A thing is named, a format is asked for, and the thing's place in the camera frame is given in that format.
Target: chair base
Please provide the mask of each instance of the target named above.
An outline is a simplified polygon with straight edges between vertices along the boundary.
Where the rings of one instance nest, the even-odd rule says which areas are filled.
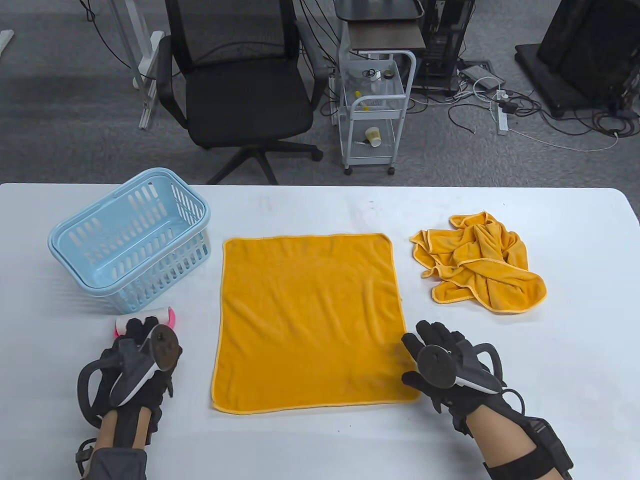
[[[276,176],[271,169],[271,165],[265,155],[266,152],[294,152],[294,153],[310,153],[311,160],[319,162],[322,160],[323,152],[315,145],[309,145],[308,143],[295,143],[292,141],[275,141],[273,143],[266,143],[263,145],[250,145],[240,148],[238,152],[227,162],[227,164],[220,169],[220,171],[212,177],[207,185],[219,184],[227,175],[229,175],[236,168],[241,166],[249,158],[255,158],[258,160],[264,175],[267,177],[269,184],[278,185]]]

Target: yellow towel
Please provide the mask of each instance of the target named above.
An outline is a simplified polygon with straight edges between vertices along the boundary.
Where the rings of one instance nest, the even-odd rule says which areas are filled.
[[[260,413],[413,401],[391,242],[381,234],[224,245],[213,405]]]
[[[514,232],[487,212],[454,215],[457,230],[427,230],[411,239],[413,258],[442,283],[432,291],[438,303],[475,298],[492,312],[526,312],[547,297],[540,276],[529,271],[527,248]]]

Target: paper cup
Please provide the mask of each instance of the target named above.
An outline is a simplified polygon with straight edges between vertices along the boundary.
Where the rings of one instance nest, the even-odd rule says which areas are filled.
[[[379,147],[382,145],[382,137],[380,136],[380,129],[378,127],[368,128],[364,134],[367,136],[367,140],[369,140],[372,147]]]

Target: hand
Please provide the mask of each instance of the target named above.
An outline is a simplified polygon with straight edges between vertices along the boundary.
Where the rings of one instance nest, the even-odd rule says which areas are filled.
[[[144,324],[136,318],[129,320],[127,323],[127,334],[117,338],[111,348],[102,352],[100,358],[103,359],[117,355],[120,343],[127,339],[132,339],[136,346],[139,347],[143,344],[149,335],[149,332],[151,332],[153,327],[156,325],[158,325],[158,321],[154,317],[146,319]],[[179,351],[180,356],[182,354],[182,348],[180,348]],[[125,406],[128,407],[146,407],[151,410],[152,417],[149,426],[149,433],[155,433],[157,431],[157,424],[162,417],[160,405],[162,404],[163,396],[167,389],[169,390],[169,396],[173,397],[171,377],[174,370],[175,365],[166,372],[157,371],[153,377],[147,380],[147,382],[137,391],[133,398],[125,404]],[[92,410],[94,415],[100,415],[103,417],[111,410],[116,409],[116,407],[109,402],[109,395],[114,383],[118,379],[120,373],[122,373],[122,370],[119,367],[113,367],[101,369],[101,371],[102,379],[98,386]]]
[[[416,331],[424,343],[412,333],[406,333],[402,337],[404,346],[414,360],[417,360],[420,350],[422,350],[425,345],[440,346],[450,351],[454,358],[461,358],[460,349],[456,344],[465,339],[462,333],[450,332],[442,323],[436,322],[430,324],[424,320],[416,325]],[[442,413],[442,405],[448,407],[449,413],[453,416],[454,427],[462,433],[468,433],[465,424],[467,415],[476,411],[481,405],[504,403],[508,407],[508,404],[499,394],[485,394],[469,387],[459,387],[457,385],[451,388],[436,388],[415,371],[404,373],[402,375],[402,381],[405,385],[420,390],[430,397],[433,408],[435,408],[438,413]]]

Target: yellow object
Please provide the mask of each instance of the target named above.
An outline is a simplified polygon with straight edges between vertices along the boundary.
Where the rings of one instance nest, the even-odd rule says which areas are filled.
[[[438,303],[475,298],[492,312],[526,312],[547,297],[540,276],[529,271],[527,248],[487,212],[454,215],[456,230],[421,231],[411,239],[413,258],[442,280],[432,290]]]
[[[224,245],[213,406],[247,414],[413,401],[415,364],[381,234]]]
[[[362,96],[362,93],[360,93],[360,90],[356,90],[356,98],[359,99]],[[364,111],[369,111],[369,107],[367,107],[364,103],[362,104],[362,107],[364,108]]]

